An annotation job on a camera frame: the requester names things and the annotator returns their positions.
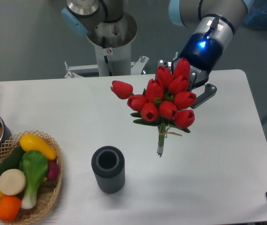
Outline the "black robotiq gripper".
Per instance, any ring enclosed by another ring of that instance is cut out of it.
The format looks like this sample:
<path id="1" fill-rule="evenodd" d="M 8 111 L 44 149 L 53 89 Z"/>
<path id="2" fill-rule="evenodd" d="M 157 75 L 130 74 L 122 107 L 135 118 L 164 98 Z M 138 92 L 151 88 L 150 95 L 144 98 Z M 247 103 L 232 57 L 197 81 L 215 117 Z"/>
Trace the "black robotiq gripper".
<path id="1" fill-rule="evenodd" d="M 171 72 L 174 71 L 180 58 L 187 59 L 192 67 L 199 69 L 201 72 L 197 74 L 196 80 L 192 88 L 198 88 L 208 82 L 209 74 L 223 53 L 222 45 L 213 37 L 205 37 L 203 33 L 195 33 L 189 38 L 179 56 L 172 63 L 159 60 L 157 62 L 157 70 L 155 79 L 167 76 L 173 79 Z M 204 92 L 197 96 L 192 109 L 196 109 L 217 92 L 217 87 L 211 83 L 205 84 Z"/>

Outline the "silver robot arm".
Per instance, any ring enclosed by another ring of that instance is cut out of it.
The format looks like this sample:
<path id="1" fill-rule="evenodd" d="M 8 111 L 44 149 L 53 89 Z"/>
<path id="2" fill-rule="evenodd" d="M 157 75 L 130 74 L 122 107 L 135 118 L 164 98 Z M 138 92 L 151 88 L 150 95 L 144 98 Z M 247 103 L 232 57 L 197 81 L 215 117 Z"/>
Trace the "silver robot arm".
<path id="1" fill-rule="evenodd" d="M 208 82 L 209 74 L 252 5 L 251 0 L 169 2 L 168 14 L 173 24 L 197 27 L 172 62 L 160 60 L 158 65 L 174 70 L 181 58 L 188 60 L 192 74 L 189 89 L 205 87 L 192 108 L 215 95 L 217 88 Z M 94 45 L 100 76 L 132 74 L 131 43 L 137 34 L 137 24 L 124 11 L 123 1 L 69 0 L 61 15 L 74 33 L 86 36 Z"/>

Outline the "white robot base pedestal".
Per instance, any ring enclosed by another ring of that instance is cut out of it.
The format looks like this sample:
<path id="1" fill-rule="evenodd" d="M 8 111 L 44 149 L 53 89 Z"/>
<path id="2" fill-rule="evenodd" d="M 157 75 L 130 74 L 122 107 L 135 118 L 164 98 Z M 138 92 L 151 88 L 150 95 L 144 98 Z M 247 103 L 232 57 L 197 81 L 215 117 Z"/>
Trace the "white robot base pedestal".
<path id="1" fill-rule="evenodd" d="M 113 23 L 101 22 L 89 31 L 87 38 L 93 44 L 97 64 L 108 55 L 111 60 L 131 59 L 131 44 L 137 34 L 135 19 L 127 12 Z"/>

